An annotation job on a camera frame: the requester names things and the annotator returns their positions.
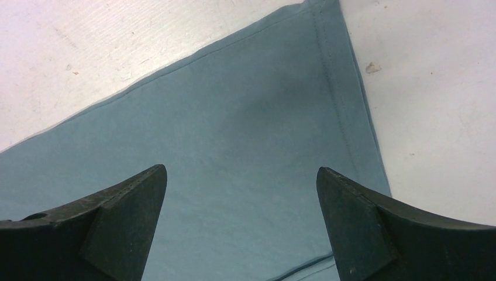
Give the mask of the teal blue t-shirt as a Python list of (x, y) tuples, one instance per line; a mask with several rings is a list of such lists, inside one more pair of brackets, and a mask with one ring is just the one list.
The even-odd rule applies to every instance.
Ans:
[(390, 193), (338, 1), (285, 6), (1, 153), (1, 217), (167, 169), (144, 280), (338, 280), (316, 190)]

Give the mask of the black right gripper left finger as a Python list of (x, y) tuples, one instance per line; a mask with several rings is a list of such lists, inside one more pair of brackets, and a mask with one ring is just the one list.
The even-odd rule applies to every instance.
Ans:
[(2, 280), (141, 280), (167, 186), (154, 165), (20, 221), (1, 221)]

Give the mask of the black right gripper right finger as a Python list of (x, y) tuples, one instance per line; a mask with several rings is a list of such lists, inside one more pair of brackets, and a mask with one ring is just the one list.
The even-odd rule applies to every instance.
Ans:
[(316, 189), (341, 280), (495, 279), (495, 227), (421, 210), (328, 167)]

